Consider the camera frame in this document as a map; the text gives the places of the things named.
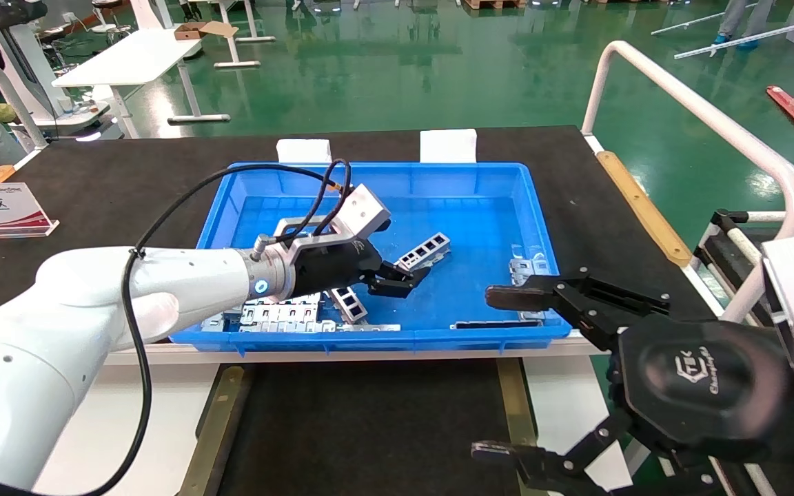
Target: metal table leg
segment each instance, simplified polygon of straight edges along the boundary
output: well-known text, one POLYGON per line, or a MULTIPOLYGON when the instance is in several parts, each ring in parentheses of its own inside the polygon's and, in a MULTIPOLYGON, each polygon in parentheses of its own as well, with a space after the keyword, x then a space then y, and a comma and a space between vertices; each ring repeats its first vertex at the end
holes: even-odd
MULTIPOLYGON (((220 14, 223 15, 223 22, 229 24, 229 10, 226 9, 226 4, 223 2, 217 2, 220 4, 220 14)), ((231 53, 232 60, 231 62, 217 62, 214 63, 214 67, 216 69, 224 69, 224 68, 234 68, 234 67, 256 67, 259 66, 258 60, 246 60, 242 61, 237 57, 237 47, 234 46, 234 37, 226 38, 226 42, 229 44, 229 53, 231 53)))
POLYGON ((167 119, 170 125, 175 123, 212 123, 212 122, 228 122, 231 120, 229 114, 201 114, 201 108, 198 106, 198 98, 195 97, 195 88, 192 87, 192 80, 189 78, 189 70, 186 69, 185 62, 180 60, 176 63, 179 69, 180 79, 183 81, 183 89, 185 95, 189 98, 189 107, 192 109, 190 116, 173 116, 167 119))
POLYGON ((116 107, 119 108, 119 117, 121 117, 121 122, 124 124, 124 132, 127 134, 128 138, 139 138, 139 133, 136 132, 136 126, 133 125, 132 115, 130 115, 130 111, 127 110, 127 105, 124 104, 124 98, 119 93, 119 87, 112 87, 112 100, 116 103, 116 107))
POLYGON ((253 7, 250 4, 250 0, 243 0, 243 8, 247 10, 247 20, 250 22, 250 37, 234 38, 234 40, 239 43, 274 41, 274 37, 260 37, 256 33, 256 19, 253 19, 253 7))

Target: black cable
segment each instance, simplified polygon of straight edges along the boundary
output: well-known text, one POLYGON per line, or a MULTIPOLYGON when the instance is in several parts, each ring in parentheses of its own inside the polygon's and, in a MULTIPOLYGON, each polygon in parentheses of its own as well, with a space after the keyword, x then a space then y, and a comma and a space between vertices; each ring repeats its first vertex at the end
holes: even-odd
POLYGON ((302 219, 302 222, 299 223, 299 226, 296 226, 289 233, 281 234, 274 239, 274 242, 285 242, 291 239, 296 239, 296 236, 299 236, 299 233, 302 232, 302 229, 308 227, 308 223, 312 221, 312 217, 314 214, 318 213, 318 208, 320 207, 321 202, 324 200, 324 195, 327 193, 327 181, 330 179, 330 175, 333 174, 333 170, 337 166, 337 164, 342 163, 342 160, 334 160, 330 163, 329 167, 327 167, 327 171, 324 172, 324 179, 320 182, 320 190, 318 191, 318 195, 314 198, 314 203, 312 203, 312 208, 309 209, 308 214, 305 214, 305 219, 302 219))
POLYGON ((329 223, 333 220, 333 217, 336 216, 337 213, 341 210, 341 207, 345 204, 345 200, 347 200, 347 195, 351 192, 351 163, 347 160, 337 159, 337 162, 340 161, 341 163, 345 164, 345 187, 341 191, 341 195, 339 197, 339 201, 336 202, 336 206, 333 207, 333 210, 330 210, 330 213, 324 217, 324 220, 315 228, 314 232, 312 232, 312 236, 320 236, 323 234, 324 229, 327 228, 329 223))
MULTIPOLYGON (((303 176, 309 176, 309 178, 315 178, 324 183, 324 185, 331 185, 335 188, 341 188, 340 185, 337 183, 324 178, 324 176, 319 175, 317 172, 311 172, 311 170, 306 169, 299 169, 298 167, 290 167, 286 165, 281 165, 278 163, 254 163, 254 164, 247 164, 238 167, 231 167, 231 169, 223 169, 219 172, 215 172, 207 178, 201 180, 198 185, 193 186, 193 188, 189 189, 188 192, 183 194, 181 197, 177 198, 173 204, 168 207, 163 214, 161 214, 152 226, 149 229, 146 229, 146 232, 141 236, 138 242, 136 242, 135 246, 132 250, 130 250, 130 256, 128 257, 127 263, 124 265, 124 272, 122 273, 122 282, 121 282, 121 298, 122 304, 124 305, 124 317, 127 318, 127 326, 128 330, 130 331, 130 338, 133 339, 133 344, 136 347, 136 358, 139 361, 139 375, 141 375, 141 384, 143 389, 143 403, 141 407, 141 413, 139 413, 139 423, 136 426, 136 433, 134 434, 132 442, 130 442, 130 447, 127 451, 127 455, 124 455, 124 460, 119 468, 112 474, 109 480, 107 480, 102 486, 91 490, 87 493, 82 493, 76 496, 102 496, 103 494, 107 493, 110 489, 112 489, 116 484, 121 481, 124 477, 124 474, 130 468, 130 465, 133 464, 134 460, 136 459, 136 454, 139 452, 139 447, 143 443, 143 437, 145 437, 145 430, 149 424, 149 414, 152 411, 152 380, 150 377, 149 371, 149 361, 148 357, 145 354, 145 347, 143 345, 143 338, 142 335, 139 333, 139 326, 136 323, 136 315, 133 311, 133 304, 130 301, 130 274, 132 274, 133 266, 138 258, 142 258, 145 256, 144 248, 145 244, 149 241, 149 238, 154 235, 154 233, 161 228, 161 224, 170 217, 170 214, 174 213, 176 208, 182 206, 186 200, 195 195, 201 188, 204 186, 209 185, 216 181, 223 176, 229 176, 230 174, 234 174, 237 172, 244 172, 245 170, 256 170, 256 169, 270 169, 270 170, 283 170, 284 172, 294 172, 297 174, 301 174, 303 176)), ((40 493, 33 493, 31 490, 19 489, 17 487, 9 486, 8 484, 0 483, 0 496, 44 496, 40 493)))

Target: cardboard box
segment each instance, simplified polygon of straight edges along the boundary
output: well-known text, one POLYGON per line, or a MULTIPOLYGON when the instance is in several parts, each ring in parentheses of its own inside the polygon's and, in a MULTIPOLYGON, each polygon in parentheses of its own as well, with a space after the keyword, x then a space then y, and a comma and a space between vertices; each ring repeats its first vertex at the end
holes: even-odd
POLYGON ((216 34, 218 37, 231 38, 236 34, 237 26, 228 25, 218 20, 210 22, 186 22, 174 31, 177 40, 198 40, 207 34, 216 34))

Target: metal rail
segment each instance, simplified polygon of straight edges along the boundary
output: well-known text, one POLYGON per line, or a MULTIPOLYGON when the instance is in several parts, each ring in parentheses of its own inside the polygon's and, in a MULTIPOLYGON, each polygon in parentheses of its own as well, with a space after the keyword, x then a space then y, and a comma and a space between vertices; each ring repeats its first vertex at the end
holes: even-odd
POLYGON ((696 54, 707 53, 707 52, 710 52, 709 56, 713 56, 713 54, 715 54, 716 50, 722 50, 722 48, 728 48, 728 47, 733 47, 735 45, 741 45, 741 44, 746 43, 748 41, 756 41, 756 40, 762 40, 763 38, 776 37, 776 35, 778 35, 778 34, 783 34, 784 32, 791 32, 791 31, 794 31, 794 24, 785 26, 785 28, 775 29, 774 31, 763 32, 762 34, 754 34, 751 37, 738 38, 737 40, 726 41, 726 42, 724 42, 722 44, 719 44, 719 45, 709 45, 709 47, 698 48, 697 50, 691 50, 690 52, 683 52, 683 53, 680 53, 680 54, 675 54, 675 56, 673 56, 673 58, 675 60, 684 59, 687 56, 695 56, 696 54))
MULTIPOLYGON (((744 7, 744 9, 749 9, 751 7, 754 7, 754 6, 758 6, 758 4, 759 4, 758 2, 750 3, 749 6, 744 7)), ((670 28, 664 28, 664 29, 658 29, 656 31, 652 31, 651 35, 653 37, 653 35, 655 35, 655 34, 661 34, 661 32, 672 31, 673 29, 678 29, 678 28, 686 28, 687 29, 688 26, 690 26, 690 25, 697 24, 699 22, 703 22, 703 21, 709 20, 709 19, 720 18, 721 16, 724 16, 724 15, 725 15, 724 12, 719 12, 719 13, 713 14, 711 16, 706 16, 705 18, 689 20, 688 22, 683 22, 681 24, 671 25, 670 28)))
MULTIPOLYGON (((605 51, 599 58, 593 89, 590 91, 590 100, 587 103, 587 113, 584 115, 584 123, 580 129, 582 134, 584 136, 593 135, 596 111, 599 110, 602 89, 605 87, 605 79, 608 77, 609 66, 614 54, 620 54, 627 62, 636 66, 656 85, 664 88, 667 94, 670 94, 678 103, 681 103, 703 123, 706 123, 710 129, 730 143, 732 147, 737 148, 741 154, 775 179, 782 189, 786 202, 786 218, 780 226, 776 239, 794 236, 794 165, 626 41, 612 41, 605 47, 605 51)), ((752 310, 763 291, 762 265, 758 264, 737 290, 737 295, 731 299, 721 319, 732 322, 740 321, 752 310)))
POLYGON ((39 126, 35 125, 35 122, 32 121, 32 116, 29 114, 29 110, 26 109, 26 105, 23 104, 23 101, 20 101, 17 91, 14 89, 14 86, 10 84, 6 73, 4 73, 1 69, 0 90, 2 90, 2 95, 4 95, 6 98, 6 101, 8 101, 10 106, 14 108, 14 111, 17 113, 20 122, 23 123, 26 132, 32 139, 32 144, 35 145, 35 149, 41 150, 41 148, 47 147, 48 142, 45 141, 44 137, 41 135, 39 126))

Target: black work surface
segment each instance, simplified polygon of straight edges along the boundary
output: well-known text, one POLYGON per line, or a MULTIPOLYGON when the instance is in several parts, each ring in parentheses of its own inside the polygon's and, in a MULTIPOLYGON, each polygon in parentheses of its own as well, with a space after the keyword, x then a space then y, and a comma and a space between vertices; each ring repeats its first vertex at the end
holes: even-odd
POLYGON ((494 360, 257 366, 218 496, 514 496, 494 360))
MULTIPOLYGON (((419 157, 418 132, 320 137, 330 139, 334 157, 351 161, 419 157)), ((58 251, 131 245, 167 204, 214 170, 234 161, 276 159, 278 138, 51 145, 12 181, 28 183, 41 206, 62 225, 45 239, 0 240, 0 304, 28 288, 42 261, 58 251)), ((619 285, 669 293, 679 318, 712 317, 681 271, 651 241, 576 128, 481 129, 477 160, 517 161, 529 167, 563 271, 586 266, 619 285)), ((209 187, 187 202, 151 245, 193 247, 214 191, 209 187)), ((467 461, 469 443, 482 434, 508 439, 497 383, 494 361, 259 367, 248 400, 252 403, 245 409, 248 418, 259 415, 259 420, 242 427, 239 435, 247 439, 234 440, 234 449, 245 448, 230 458, 234 472, 225 475, 223 492, 239 494, 240 487, 252 487, 253 494, 278 496, 374 494, 387 492, 389 484, 402 478, 407 482, 394 486, 393 494, 513 493, 514 478, 505 481, 499 468, 467 461), (419 453, 431 448, 425 437, 443 448, 419 453), (466 446, 460 453, 459 445, 466 446), (292 464, 296 470, 286 473, 268 464, 273 453, 281 461, 292 453, 307 464, 300 470, 292 464), (393 462, 359 476, 357 464, 373 454, 393 462), (325 464, 316 464, 324 458, 325 464), (241 459, 247 465, 240 465, 241 459), (327 492, 309 490, 318 487, 327 492)))

